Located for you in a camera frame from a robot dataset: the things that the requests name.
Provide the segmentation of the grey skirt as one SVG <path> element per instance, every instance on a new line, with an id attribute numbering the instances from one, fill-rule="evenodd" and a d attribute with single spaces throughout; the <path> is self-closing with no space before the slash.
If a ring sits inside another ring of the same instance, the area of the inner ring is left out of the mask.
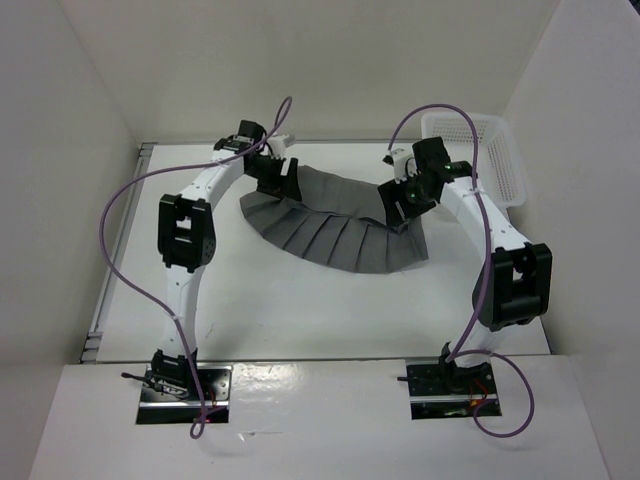
<path id="1" fill-rule="evenodd" d="M 387 224 L 376 185 L 301 166 L 300 200 L 259 191 L 240 199 L 247 223 L 303 260 L 361 274 L 389 274 L 429 258 L 422 222 Z"/>

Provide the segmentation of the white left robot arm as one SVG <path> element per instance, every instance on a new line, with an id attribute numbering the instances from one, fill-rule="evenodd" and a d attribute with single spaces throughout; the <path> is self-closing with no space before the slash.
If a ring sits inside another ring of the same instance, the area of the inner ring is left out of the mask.
<path id="1" fill-rule="evenodd" d="M 165 330 L 151 361 L 152 379 L 180 400 L 198 390 L 195 320 L 202 276 L 216 251 L 213 212 L 229 188 L 248 175 L 279 194 L 293 177 L 282 174 L 286 149 L 294 137 L 269 137 L 261 125 L 243 120 L 236 134 L 214 145 L 207 168 L 179 193 L 159 202 L 158 251 L 166 267 L 167 297 L 173 325 Z"/>

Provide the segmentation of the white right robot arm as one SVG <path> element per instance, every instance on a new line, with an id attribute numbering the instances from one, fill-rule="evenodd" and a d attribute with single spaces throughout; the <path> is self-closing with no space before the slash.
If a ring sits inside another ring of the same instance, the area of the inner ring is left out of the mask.
<path id="1" fill-rule="evenodd" d="M 480 374 L 490 353 L 509 333 L 547 312 L 552 253 L 510 223 L 484 191 L 477 162 L 452 160 L 442 138 L 388 150 L 383 161 L 394 169 L 393 180 L 378 188 L 391 226 L 404 226 L 442 206 L 483 261 L 469 324 L 445 344 L 439 357 L 439 384 L 459 393 Z"/>

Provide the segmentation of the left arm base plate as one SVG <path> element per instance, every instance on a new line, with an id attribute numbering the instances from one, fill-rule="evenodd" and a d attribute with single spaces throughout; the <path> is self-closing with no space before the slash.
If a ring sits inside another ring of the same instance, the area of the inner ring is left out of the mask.
<path id="1" fill-rule="evenodd" d="M 140 384 L 138 425 L 190 424 L 199 419 L 201 401 L 195 386 L 177 386 L 156 379 L 150 367 L 143 375 L 122 372 L 121 377 Z M 207 410 L 206 423 L 227 423 L 232 368 L 205 365 L 198 369 L 198 377 Z"/>

